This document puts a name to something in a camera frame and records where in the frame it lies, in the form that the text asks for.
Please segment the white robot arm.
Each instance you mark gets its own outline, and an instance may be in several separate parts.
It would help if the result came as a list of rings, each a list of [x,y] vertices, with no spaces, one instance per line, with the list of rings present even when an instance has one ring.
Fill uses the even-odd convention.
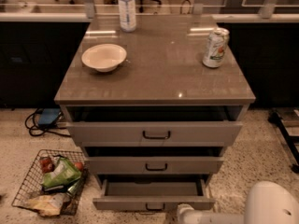
[[[249,190],[243,215],[195,210],[184,203],[177,218],[178,224],[299,224],[299,202],[279,184],[261,181]]]

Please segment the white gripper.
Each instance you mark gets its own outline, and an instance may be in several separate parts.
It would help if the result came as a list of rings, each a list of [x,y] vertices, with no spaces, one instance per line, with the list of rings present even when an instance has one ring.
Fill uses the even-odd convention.
[[[177,219],[179,224],[192,224],[192,212],[194,209],[186,204],[182,203],[177,209]]]

